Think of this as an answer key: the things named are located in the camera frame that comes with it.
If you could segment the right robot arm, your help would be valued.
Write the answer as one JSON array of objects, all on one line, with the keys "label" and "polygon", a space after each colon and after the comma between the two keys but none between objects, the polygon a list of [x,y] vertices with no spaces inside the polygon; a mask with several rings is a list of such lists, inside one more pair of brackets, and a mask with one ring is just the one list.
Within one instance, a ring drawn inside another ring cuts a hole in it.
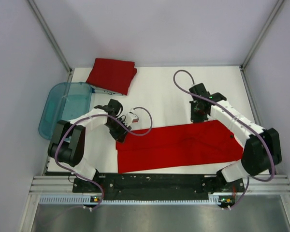
[{"label": "right robot arm", "polygon": [[275,170],[282,162],[279,133],[255,124],[230,105],[221,93],[210,94],[200,83],[189,89],[190,115],[193,123],[205,122],[209,117],[218,120],[234,134],[243,148],[236,162],[217,171],[214,183],[221,191],[228,191],[234,181]]}]

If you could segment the bright red t-shirt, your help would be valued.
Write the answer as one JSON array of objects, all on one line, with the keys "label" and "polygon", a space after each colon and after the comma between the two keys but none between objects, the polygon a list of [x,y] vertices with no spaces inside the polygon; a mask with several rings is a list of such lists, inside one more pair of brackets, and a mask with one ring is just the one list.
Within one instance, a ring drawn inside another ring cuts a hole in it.
[{"label": "bright red t-shirt", "polygon": [[237,161],[243,153],[217,120],[136,130],[116,149],[119,173]]}]

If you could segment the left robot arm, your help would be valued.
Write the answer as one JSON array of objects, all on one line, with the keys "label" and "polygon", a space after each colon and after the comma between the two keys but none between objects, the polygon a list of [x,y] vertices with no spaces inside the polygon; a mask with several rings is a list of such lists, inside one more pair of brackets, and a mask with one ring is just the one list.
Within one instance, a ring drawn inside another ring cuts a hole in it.
[{"label": "left robot arm", "polygon": [[122,104],[111,99],[107,105],[97,105],[88,113],[69,121],[60,120],[56,123],[50,144],[48,156],[57,158],[61,166],[72,173],[82,176],[83,186],[88,191],[96,191],[100,180],[95,177],[97,170],[86,159],[88,150],[85,148],[86,135],[95,128],[105,125],[111,136],[123,143],[131,124],[139,120],[134,110],[120,116]]}]

